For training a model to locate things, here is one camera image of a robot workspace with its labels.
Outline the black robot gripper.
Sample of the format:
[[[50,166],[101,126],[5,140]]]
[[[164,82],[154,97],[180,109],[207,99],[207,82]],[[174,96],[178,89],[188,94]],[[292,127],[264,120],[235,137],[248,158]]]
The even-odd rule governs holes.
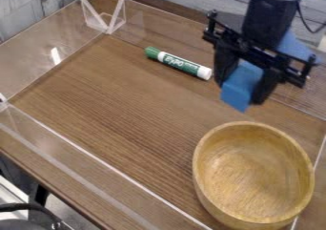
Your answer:
[[[261,78],[253,88],[252,103],[260,105],[273,92],[279,83],[289,83],[303,88],[316,56],[295,38],[291,31],[284,34],[273,49],[253,44],[243,35],[217,21],[217,12],[207,15],[207,28],[203,40],[213,45],[213,79],[219,86],[239,70],[239,62],[253,65],[261,71]]]

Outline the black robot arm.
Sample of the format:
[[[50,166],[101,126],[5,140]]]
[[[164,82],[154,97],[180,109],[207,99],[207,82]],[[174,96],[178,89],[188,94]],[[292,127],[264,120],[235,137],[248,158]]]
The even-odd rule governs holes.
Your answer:
[[[220,99],[236,110],[260,105],[277,85],[305,85],[317,60],[289,30],[300,0],[249,0],[241,24],[235,27],[207,17],[203,40],[213,46],[213,79]]]

